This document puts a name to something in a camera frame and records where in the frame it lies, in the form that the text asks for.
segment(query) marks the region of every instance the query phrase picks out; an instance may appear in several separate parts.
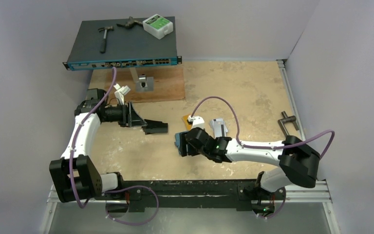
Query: white wall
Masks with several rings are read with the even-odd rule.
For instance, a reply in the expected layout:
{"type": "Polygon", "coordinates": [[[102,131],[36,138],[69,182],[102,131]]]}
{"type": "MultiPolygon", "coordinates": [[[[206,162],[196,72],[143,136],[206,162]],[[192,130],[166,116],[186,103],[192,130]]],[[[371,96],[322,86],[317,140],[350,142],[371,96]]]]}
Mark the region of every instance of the white wall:
{"type": "Polygon", "coordinates": [[[336,131],[321,166],[341,230],[374,233],[374,1],[320,1],[287,72],[308,136],[336,131]]]}
{"type": "Polygon", "coordinates": [[[0,233],[36,233],[88,72],[68,72],[80,22],[63,1],[0,1],[0,233]]]}
{"type": "Polygon", "coordinates": [[[175,16],[184,59],[288,58],[319,0],[67,0],[75,20],[175,16]]]}

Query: green label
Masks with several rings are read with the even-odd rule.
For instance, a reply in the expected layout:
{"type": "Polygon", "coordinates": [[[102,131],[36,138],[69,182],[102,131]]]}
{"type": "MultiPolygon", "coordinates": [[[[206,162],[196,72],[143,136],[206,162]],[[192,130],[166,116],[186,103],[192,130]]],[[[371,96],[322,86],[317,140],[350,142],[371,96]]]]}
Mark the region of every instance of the green label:
{"type": "Polygon", "coordinates": [[[166,26],[168,23],[170,23],[170,20],[163,18],[161,16],[154,16],[149,21],[147,21],[147,24],[151,25],[155,29],[160,29],[166,26]]]}

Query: yellow object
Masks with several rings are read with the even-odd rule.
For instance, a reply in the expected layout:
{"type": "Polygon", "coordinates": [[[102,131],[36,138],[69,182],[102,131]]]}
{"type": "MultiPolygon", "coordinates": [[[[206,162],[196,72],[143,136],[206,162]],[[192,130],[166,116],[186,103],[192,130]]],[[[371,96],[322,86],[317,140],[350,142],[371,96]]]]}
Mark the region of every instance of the yellow object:
{"type": "Polygon", "coordinates": [[[188,122],[188,116],[189,116],[189,115],[183,116],[181,119],[183,120],[183,123],[184,123],[184,125],[186,126],[186,129],[187,129],[187,130],[191,130],[191,126],[192,126],[192,124],[190,124],[190,123],[188,122]]]}

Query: hammer head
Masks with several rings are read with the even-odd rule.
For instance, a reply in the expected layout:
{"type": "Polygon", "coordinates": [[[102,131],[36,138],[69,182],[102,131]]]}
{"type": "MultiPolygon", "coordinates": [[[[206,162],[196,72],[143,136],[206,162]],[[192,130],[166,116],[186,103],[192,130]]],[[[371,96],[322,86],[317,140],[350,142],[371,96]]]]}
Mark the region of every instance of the hammer head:
{"type": "Polygon", "coordinates": [[[101,31],[110,31],[110,30],[113,30],[114,31],[114,26],[108,26],[108,27],[103,27],[103,28],[98,28],[98,31],[101,32],[101,31]]]}

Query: wooden table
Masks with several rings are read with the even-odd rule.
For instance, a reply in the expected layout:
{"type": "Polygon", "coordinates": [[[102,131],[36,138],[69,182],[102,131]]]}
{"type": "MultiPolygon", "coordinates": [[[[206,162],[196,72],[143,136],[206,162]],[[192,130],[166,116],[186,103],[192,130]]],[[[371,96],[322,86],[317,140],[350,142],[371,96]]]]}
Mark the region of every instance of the wooden table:
{"type": "MultiPolygon", "coordinates": [[[[121,128],[102,123],[96,133],[91,160],[103,174],[120,172],[125,180],[161,179],[245,179],[274,166],[254,162],[214,163],[204,156],[181,157],[174,134],[185,131],[181,117],[190,114],[207,96],[225,98],[235,109],[240,123],[240,139],[276,141],[284,139],[277,123],[281,111],[293,114],[276,62],[184,62],[186,99],[134,103],[141,117],[168,123],[168,134],[145,135],[141,128],[121,128]]],[[[94,71],[90,88],[105,88],[106,73],[94,71]]],[[[223,118],[228,136],[235,138],[236,125],[230,109],[221,101],[206,101],[197,111],[208,122],[223,118]]],[[[289,133],[299,136],[293,125],[289,133]]]]}

